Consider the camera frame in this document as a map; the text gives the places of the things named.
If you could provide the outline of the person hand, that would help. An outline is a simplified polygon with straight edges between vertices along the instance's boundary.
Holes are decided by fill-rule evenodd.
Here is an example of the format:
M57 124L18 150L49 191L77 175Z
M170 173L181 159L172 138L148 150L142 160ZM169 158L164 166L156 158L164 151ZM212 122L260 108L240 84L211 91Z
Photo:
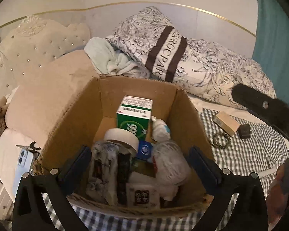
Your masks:
M277 169L266 198L269 230L273 230L285 213L289 197L289 163Z

